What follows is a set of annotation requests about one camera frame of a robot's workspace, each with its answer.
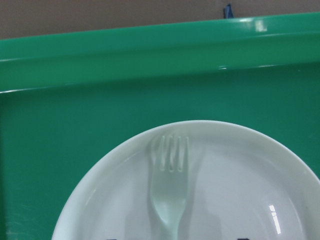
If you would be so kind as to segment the translucent white plastic fork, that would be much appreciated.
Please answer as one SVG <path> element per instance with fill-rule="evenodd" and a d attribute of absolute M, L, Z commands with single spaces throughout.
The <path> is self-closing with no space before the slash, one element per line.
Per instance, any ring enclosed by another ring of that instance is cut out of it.
<path fill-rule="evenodd" d="M 161 240 L 177 240 L 189 191 L 189 138 L 162 136 L 151 176 L 150 200 Z"/>

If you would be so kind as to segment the white round plate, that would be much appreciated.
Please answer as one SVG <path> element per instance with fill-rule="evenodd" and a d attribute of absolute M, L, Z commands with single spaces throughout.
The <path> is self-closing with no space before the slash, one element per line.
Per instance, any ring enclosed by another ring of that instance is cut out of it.
<path fill-rule="evenodd" d="M 82 178 L 54 240 L 160 240 L 152 172 L 162 136 L 187 137 L 189 186 L 177 240 L 317 240 L 320 181 L 292 151 L 247 127 L 182 121 L 118 145 Z"/>

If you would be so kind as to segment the green plastic tray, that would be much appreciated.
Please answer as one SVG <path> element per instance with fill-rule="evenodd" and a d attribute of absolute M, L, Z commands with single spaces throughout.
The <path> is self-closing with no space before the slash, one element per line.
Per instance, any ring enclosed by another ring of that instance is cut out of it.
<path fill-rule="evenodd" d="M 54 240 L 99 160 L 185 121 L 257 131 L 320 180 L 319 13 L 2 40 L 1 239 Z"/>

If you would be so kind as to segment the blue tape grid lines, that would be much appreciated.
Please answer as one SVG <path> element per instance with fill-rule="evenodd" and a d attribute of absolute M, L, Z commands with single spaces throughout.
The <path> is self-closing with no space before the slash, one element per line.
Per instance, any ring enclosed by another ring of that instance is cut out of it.
<path fill-rule="evenodd" d="M 233 14 L 233 10 L 232 10 L 232 5 L 229 3 L 227 4 L 224 8 L 223 8 L 223 16 L 224 19 L 233 19 L 234 18 L 234 14 Z"/>

